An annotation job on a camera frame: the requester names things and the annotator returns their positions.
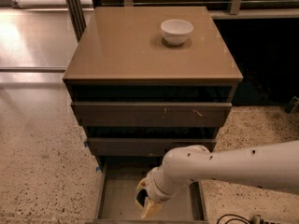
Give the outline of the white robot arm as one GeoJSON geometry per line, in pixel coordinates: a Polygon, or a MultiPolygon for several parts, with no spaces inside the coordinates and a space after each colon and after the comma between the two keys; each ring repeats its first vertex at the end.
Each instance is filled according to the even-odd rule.
{"type": "Polygon", "coordinates": [[[199,180],[299,194],[299,141],[211,152],[200,145],[169,150],[141,179],[135,203],[152,217],[180,189],[199,180]]]}

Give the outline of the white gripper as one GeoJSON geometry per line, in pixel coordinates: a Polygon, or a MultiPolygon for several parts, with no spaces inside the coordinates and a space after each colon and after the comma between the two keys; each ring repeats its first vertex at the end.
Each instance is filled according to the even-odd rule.
{"type": "Polygon", "coordinates": [[[178,186],[163,170],[157,167],[148,172],[146,179],[141,179],[136,188],[136,195],[142,189],[147,192],[149,197],[145,200],[142,207],[142,218],[150,218],[157,215],[163,206],[161,203],[170,200],[178,192],[178,186]]]}

